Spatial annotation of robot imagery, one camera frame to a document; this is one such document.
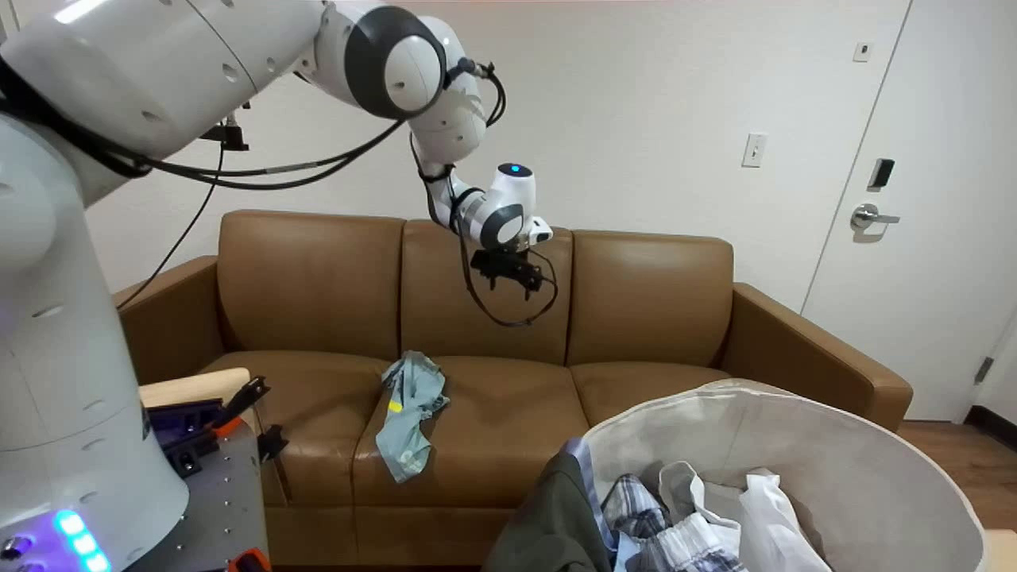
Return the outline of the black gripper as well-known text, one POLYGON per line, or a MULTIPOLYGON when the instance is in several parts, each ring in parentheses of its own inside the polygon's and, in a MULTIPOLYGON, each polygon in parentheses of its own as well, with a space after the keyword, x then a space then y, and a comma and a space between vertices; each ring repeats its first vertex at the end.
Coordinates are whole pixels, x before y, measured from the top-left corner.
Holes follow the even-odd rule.
POLYGON ((537 288, 547 283, 547 276, 541 272, 541 266, 530 262, 523 249, 510 249, 510 246, 472 249, 472 255, 470 255, 470 266, 472 266, 490 286, 496 286, 499 278, 510 278, 510 283, 519 283, 523 291, 537 291, 537 288))

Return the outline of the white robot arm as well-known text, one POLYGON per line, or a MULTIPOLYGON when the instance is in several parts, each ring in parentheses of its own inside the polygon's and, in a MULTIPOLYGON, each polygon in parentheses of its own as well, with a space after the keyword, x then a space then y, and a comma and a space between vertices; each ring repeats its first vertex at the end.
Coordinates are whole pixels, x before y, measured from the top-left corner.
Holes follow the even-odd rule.
POLYGON ((191 489, 150 426, 101 249, 188 230, 191 188, 308 188, 352 152, 265 171, 180 155, 294 73, 409 132, 428 216, 527 278, 549 238, 535 173, 453 166, 504 111, 496 70, 399 0, 6 0, 0 44, 2 572, 127 572, 185 524, 191 489))

